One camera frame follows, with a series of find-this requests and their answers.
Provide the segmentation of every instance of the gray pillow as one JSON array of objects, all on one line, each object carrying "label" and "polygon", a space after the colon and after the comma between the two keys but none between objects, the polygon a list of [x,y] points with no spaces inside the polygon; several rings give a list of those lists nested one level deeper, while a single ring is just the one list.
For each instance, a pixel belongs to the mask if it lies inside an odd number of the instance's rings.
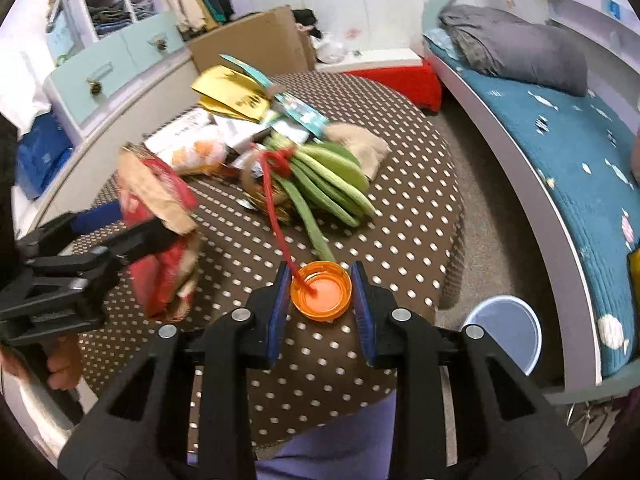
[{"label": "gray pillow", "polygon": [[587,61],[560,28],[533,25],[503,10],[451,6],[440,20],[469,65],[480,73],[587,93]]}]

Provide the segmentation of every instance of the drawer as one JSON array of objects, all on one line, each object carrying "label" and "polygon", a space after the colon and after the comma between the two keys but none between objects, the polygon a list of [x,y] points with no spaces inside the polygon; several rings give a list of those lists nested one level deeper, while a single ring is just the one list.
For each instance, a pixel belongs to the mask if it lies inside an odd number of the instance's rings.
[{"label": "drawer", "polygon": [[137,74],[121,33],[114,32],[73,56],[49,78],[71,117],[81,124]]},{"label": "drawer", "polygon": [[175,26],[175,18],[170,12],[162,12],[134,23],[125,28],[122,35],[138,73],[184,47]]}]

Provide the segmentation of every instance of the blue bucket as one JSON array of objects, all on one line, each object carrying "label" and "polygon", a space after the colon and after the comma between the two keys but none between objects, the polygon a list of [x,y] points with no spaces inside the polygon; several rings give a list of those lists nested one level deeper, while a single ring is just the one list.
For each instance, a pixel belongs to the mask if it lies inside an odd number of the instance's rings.
[{"label": "blue bucket", "polygon": [[536,367],[542,350],[542,329],[538,316],[520,298],[494,296],[484,300],[462,325],[484,328],[526,374]]}]

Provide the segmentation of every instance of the pink butterfly decal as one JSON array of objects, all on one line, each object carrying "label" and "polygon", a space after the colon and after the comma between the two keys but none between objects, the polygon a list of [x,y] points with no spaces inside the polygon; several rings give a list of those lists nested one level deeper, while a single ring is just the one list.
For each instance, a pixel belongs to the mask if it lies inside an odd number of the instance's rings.
[{"label": "pink butterfly decal", "polygon": [[355,40],[360,34],[362,34],[362,31],[359,28],[350,28],[345,33],[344,37],[351,41]]},{"label": "pink butterfly decal", "polygon": [[628,243],[633,243],[634,241],[634,230],[629,223],[629,220],[626,216],[622,215],[622,234],[625,235],[625,240]]}]

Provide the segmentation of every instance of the orange bottle cap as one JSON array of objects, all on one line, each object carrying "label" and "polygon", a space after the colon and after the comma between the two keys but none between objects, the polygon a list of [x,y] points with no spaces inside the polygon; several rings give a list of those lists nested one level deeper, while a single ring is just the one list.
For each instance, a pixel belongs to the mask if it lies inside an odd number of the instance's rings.
[{"label": "orange bottle cap", "polygon": [[291,301],[314,321],[333,321],[344,314],[351,303],[351,279],[335,262],[318,261],[300,269],[300,276],[316,290],[312,294],[296,280],[291,282]]}]

